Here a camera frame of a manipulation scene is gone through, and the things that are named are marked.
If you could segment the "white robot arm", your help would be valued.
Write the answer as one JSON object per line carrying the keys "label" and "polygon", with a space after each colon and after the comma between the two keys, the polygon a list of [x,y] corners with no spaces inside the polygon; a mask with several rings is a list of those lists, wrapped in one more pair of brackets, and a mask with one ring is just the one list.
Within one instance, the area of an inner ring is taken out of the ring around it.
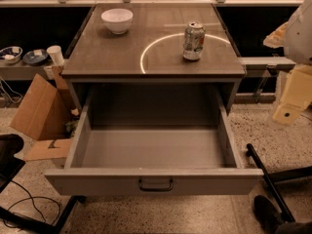
{"label": "white robot arm", "polygon": [[285,57],[295,63],[272,113],[273,122],[289,126],[312,103],[312,0],[304,0],[263,44],[282,47]]}

